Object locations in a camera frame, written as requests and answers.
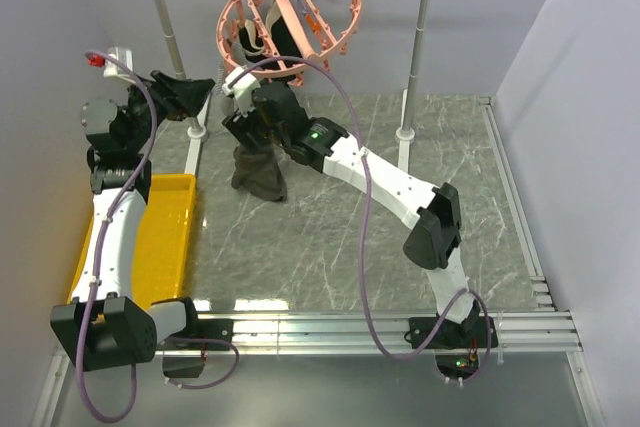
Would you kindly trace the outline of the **dark grey boxer briefs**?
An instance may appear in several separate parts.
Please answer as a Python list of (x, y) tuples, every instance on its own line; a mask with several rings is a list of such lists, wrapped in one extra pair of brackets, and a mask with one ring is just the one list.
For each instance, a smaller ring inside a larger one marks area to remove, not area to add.
[(231, 186), (244, 189), (252, 196), (268, 202), (284, 202), (288, 191), (276, 159), (274, 148), (250, 149), (238, 145), (233, 152), (234, 172)]

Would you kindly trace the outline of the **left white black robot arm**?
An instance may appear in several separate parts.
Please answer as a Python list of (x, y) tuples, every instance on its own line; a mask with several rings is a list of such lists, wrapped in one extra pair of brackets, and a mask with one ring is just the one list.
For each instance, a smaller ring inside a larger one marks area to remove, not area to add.
[(202, 325), (191, 299), (161, 300), (148, 309), (134, 302), (132, 267), (152, 183), (145, 146), (163, 121), (197, 116), (214, 86), (211, 79), (180, 80), (153, 71), (129, 87), (126, 104), (97, 97), (81, 109), (93, 224), (71, 300), (53, 307), (50, 324), (83, 372), (149, 362), (167, 338), (180, 349), (200, 341)]

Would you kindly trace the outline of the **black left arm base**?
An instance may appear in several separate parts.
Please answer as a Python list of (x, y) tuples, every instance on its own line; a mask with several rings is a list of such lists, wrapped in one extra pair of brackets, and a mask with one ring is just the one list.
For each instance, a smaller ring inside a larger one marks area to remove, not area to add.
[(157, 355), (165, 382), (179, 389), (198, 390), (228, 379), (239, 364), (233, 334), (233, 320), (205, 319), (193, 334), (161, 341)]

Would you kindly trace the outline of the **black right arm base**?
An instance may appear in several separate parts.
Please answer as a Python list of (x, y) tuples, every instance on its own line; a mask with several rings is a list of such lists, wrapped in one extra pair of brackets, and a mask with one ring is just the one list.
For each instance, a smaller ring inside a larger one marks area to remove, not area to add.
[(494, 319), (473, 314), (470, 324), (445, 320), (426, 349), (439, 351), (435, 355), (436, 368), (446, 381), (463, 385), (481, 372), (484, 366), (481, 355), (498, 346)]

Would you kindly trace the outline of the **pink round clip hanger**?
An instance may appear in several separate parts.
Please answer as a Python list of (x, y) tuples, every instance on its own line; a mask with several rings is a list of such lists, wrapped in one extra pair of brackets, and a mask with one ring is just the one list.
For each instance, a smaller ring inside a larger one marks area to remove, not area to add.
[(361, 14), (362, 0), (228, 0), (217, 22), (216, 46), (227, 73), (241, 65), (239, 50), (250, 62), (269, 61), (258, 78), (288, 78), (301, 86), (306, 66), (283, 58), (318, 61), (328, 71), (331, 56), (347, 53)]

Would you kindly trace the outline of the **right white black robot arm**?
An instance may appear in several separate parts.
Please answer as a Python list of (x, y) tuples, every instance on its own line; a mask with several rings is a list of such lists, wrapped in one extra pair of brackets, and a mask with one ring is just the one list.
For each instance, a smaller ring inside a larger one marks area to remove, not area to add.
[(442, 338), (460, 347), (472, 339), (472, 304), (454, 298), (466, 288), (459, 247), (459, 194), (449, 183), (422, 181), (379, 157), (355, 134), (325, 117), (310, 117), (281, 82), (260, 83), (250, 75), (227, 80), (222, 90), (234, 112), (223, 122), (246, 148), (281, 148), (291, 160), (338, 179), (368, 195), (408, 228), (404, 255), (426, 270), (437, 301)]

